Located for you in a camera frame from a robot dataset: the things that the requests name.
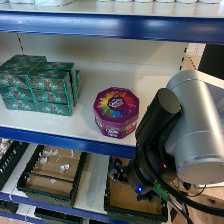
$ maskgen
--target wire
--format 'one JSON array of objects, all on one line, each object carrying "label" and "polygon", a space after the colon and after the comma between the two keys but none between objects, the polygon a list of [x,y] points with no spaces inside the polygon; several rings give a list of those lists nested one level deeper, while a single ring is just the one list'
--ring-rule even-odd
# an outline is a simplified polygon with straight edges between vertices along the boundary
[{"label": "wire", "polygon": [[187,208],[186,204],[184,204],[184,208],[185,208],[186,215],[190,218],[190,215],[189,215],[188,208]]},{"label": "wire", "polygon": [[219,208],[213,208],[210,206],[206,206],[197,202],[194,202],[190,199],[188,199],[186,196],[182,195],[181,193],[179,193],[177,190],[175,190],[174,188],[172,188],[171,186],[169,186],[167,183],[164,182],[164,180],[159,177],[159,175],[156,173],[156,171],[154,170],[154,168],[152,167],[151,163],[148,160],[148,157],[146,155],[145,150],[142,150],[144,153],[144,156],[146,158],[147,164],[149,169],[152,172],[152,175],[154,176],[154,178],[156,179],[156,181],[166,190],[168,191],[171,195],[173,195],[175,198],[177,198],[178,200],[182,201],[184,204],[189,205],[192,208],[195,208],[199,211],[208,213],[208,214],[212,214],[212,215],[216,215],[216,216],[221,216],[224,217],[224,209],[219,209]]},{"label": "wire", "polygon": [[206,185],[203,187],[203,189],[201,190],[201,192],[199,192],[198,194],[196,194],[196,195],[190,195],[190,194],[188,194],[187,196],[188,197],[197,197],[197,196],[199,196],[200,194],[202,194],[203,193],[203,191],[205,190],[205,188],[206,188]]}]

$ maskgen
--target top shelf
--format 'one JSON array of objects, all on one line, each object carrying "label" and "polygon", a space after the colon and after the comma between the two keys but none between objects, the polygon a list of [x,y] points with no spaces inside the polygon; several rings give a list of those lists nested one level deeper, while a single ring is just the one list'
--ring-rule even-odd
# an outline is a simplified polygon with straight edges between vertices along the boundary
[{"label": "top shelf", "polygon": [[0,32],[224,44],[223,27],[224,2],[0,4]]}]

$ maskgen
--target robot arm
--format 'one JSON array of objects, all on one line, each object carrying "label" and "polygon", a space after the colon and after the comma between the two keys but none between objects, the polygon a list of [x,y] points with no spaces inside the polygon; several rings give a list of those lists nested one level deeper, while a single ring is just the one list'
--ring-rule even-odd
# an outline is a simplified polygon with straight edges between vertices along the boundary
[{"label": "robot arm", "polygon": [[223,111],[224,81],[198,71],[178,73],[148,106],[135,133],[135,156],[126,167],[112,164],[109,176],[129,184],[139,198],[153,200],[159,183],[189,206],[224,216],[169,186],[177,176],[191,184],[224,181]]}]

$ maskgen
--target black tray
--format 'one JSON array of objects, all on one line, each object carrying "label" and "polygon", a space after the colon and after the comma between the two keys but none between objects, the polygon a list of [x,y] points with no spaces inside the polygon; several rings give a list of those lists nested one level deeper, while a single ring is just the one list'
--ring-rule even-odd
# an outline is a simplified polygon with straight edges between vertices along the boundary
[{"label": "black tray", "polygon": [[19,204],[0,200],[0,211],[15,214]]},{"label": "black tray", "polygon": [[154,224],[167,222],[168,220],[168,210],[167,203],[165,200],[161,199],[161,215],[151,214],[146,212],[134,211],[130,209],[118,208],[110,205],[110,178],[107,178],[106,190],[104,195],[104,210],[107,212],[107,216],[111,219],[118,219],[121,221],[126,221],[130,223],[145,223]]},{"label": "black tray", "polygon": [[60,212],[54,212],[42,208],[36,208],[34,215],[41,218],[46,223],[51,224],[81,224],[82,218],[67,215]]},{"label": "black tray", "polygon": [[14,141],[0,159],[0,190],[5,186],[29,143]]},{"label": "black tray", "polygon": [[[48,204],[54,204],[54,205],[59,205],[59,206],[64,206],[67,208],[73,208],[75,198],[77,195],[78,191],[78,185],[79,181],[81,178],[82,170],[84,167],[85,163],[85,158],[86,158],[86,153],[81,153],[80,160],[78,163],[78,167],[76,170],[76,174],[74,176],[74,180],[72,181],[73,187],[72,190],[70,191],[69,197],[62,196],[59,194],[53,194],[45,191],[40,191],[36,189],[29,189],[25,187],[27,180],[29,179],[30,175],[35,175],[32,173],[32,170],[35,167],[36,162],[38,161],[39,157],[42,154],[42,151],[44,149],[43,145],[38,145],[35,152],[33,153],[30,161],[27,163],[25,170],[23,171],[22,175],[19,178],[19,181],[17,183],[17,189],[19,191],[23,191],[29,199],[34,200],[34,201],[40,201]],[[49,176],[44,176],[40,175],[41,177],[44,178],[49,178],[49,179],[56,179],[55,177],[49,177]],[[66,180],[59,179],[59,181],[63,182],[70,182]]]}]

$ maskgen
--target purple tin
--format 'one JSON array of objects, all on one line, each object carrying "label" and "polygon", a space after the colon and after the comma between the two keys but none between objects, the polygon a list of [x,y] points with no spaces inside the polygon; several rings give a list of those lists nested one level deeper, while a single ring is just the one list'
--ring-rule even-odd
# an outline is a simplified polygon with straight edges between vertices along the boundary
[{"label": "purple tin", "polygon": [[136,129],[139,99],[128,89],[111,87],[97,95],[93,111],[103,135],[124,138]]}]

